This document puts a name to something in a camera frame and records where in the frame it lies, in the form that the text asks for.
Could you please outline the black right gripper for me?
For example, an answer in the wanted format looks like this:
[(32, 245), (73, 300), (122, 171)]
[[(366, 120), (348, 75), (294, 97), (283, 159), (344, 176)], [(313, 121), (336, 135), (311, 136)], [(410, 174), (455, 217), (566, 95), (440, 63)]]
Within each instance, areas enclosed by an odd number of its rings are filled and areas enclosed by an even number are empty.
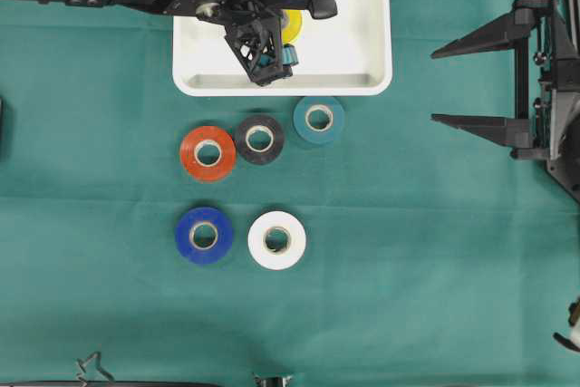
[[(542, 13), (545, 60), (540, 65), (540, 97), (536, 109), (536, 140), (530, 119), (432, 114), (431, 119), (511, 148), (514, 160), (558, 160), (567, 130), (579, 116), (579, 47), (574, 24), (567, 24), (559, 0), (546, 0)], [(432, 59), (470, 53), (514, 50), (537, 25), (542, 0), (515, 0), (512, 9), (477, 30), (441, 47)]]

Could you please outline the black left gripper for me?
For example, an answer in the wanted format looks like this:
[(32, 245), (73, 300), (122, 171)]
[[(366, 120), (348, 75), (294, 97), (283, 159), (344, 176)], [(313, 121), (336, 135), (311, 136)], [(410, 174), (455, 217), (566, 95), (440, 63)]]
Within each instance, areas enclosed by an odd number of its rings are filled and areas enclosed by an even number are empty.
[(248, 79), (267, 86), (293, 76), (298, 65), (295, 47), (283, 42), (282, 11), (265, 0), (196, 0), (194, 16), (212, 24), (224, 24), (225, 40)]

